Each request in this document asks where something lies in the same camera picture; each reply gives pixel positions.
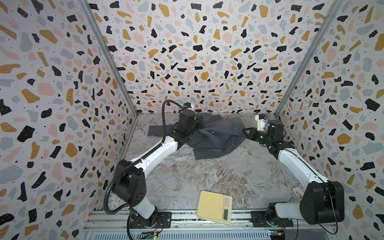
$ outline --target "gray garment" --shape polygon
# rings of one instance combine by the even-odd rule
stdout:
[[[195,159],[219,158],[231,153],[245,139],[245,128],[240,118],[223,119],[210,113],[197,114],[203,117],[204,128],[195,131],[187,144],[194,149]],[[168,131],[173,125],[167,125]],[[162,126],[149,126],[148,136],[162,137]]]

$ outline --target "metal corner post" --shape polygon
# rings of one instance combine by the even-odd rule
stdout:
[[[343,2],[344,2],[344,0],[334,0],[333,1],[331,7],[328,10],[328,13],[326,15],[325,20],[323,21],[323,23],[319,29],[319,32],[315,36],[315,39],[313,40],[313,43],[311,44],[307,54],[304,56],[304,59],[300,65],[299,69],[297,69],[297,71],[296,71],[296,73],[292,79],[292,82],[288,86],[288,89],[285,91],[283,99],[281,100],[279,106],[277,107],[277,109],[274,113],[275,116],[278,116],[281,113],[281,111],[283,110],[285,103],[288,101],[289,96],[291,95],[291,93],[295,89],[295,86],[299,82],[299,80],[300,80],[301,76],[303,75],[306,67],[308,66],[308,63],[311,61],[313,55],[315,54],[317,48],[319,47],[325,33],[327,33],[327,31],[328,31],[329,27],[331,26],[334,18],[336,17],[337,13],[339,12]]]
[[[128,104],[128,108],[131,112],[131,115],[134,119],[136,119],[137,118],[137,111],[136,111],[136,109],[135,109],[135,107],[131,101],[131,98],[129,97],[127,89],[126,89],[126,87],[122,81],[122,78],[121,78],[121,76],[117,70],[116,64],[113,61],[112,56],[109,53],[108,47],[107,47],[106,43],[104,42],[103,35],[101,34],[100,28],[99,28],[98,24],[96,23],[95,18],[93,17],[91,8],[89,7],[89,3],[87,0],[78,0],[78,3],[79,3],[79,6],[80,6],[88,24],[89,24],[89,28],[91,29],[91,31],[93,32],[93,35],[96,38],[96,41],[100,47],[101,52],[107,61],[107,64],[111,68],[112,75],[116,79],[117,84],[121,90],[121,93],[122,93],[125,101]]]

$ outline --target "black mounting plate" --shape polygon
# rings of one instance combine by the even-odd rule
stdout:
[[[136,229],[136,228],[146,228],[144,225],[144,222],[141,220],[140,217],[133,215],[132,216],[133,221],[129,223],[129,229]],[[172,220],[172,212],[158,212],[157,219],[160,219],[159,226],[157,227],[160,231],[163,228],[170,228],[170,221]]]
[[[265,215],[266,215],[266,211],[252,211],[251,212],[251,222],[253,224],[253,227],[271,227],[266,222]],[[286,227],[293,227],[292,220],[289,220],[288,218],[285,218],[284,221],[285,221],[285,226]]]

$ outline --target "kitchen scale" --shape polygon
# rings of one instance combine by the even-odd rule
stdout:
[[[201,191],[196,216],[201,219],[230,225],[232,216],[232,197]]]

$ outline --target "terrazzo patterned wall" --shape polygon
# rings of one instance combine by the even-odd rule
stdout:
[[[274,112],[332,3],[89,0],[140,112]]]
[[[78,239],[130,113],[76,2],[0,7],[0,238]]]
[[[344,186],[344,239],[384,236],[384,1],[345,1],[280,116],[320,173]]]

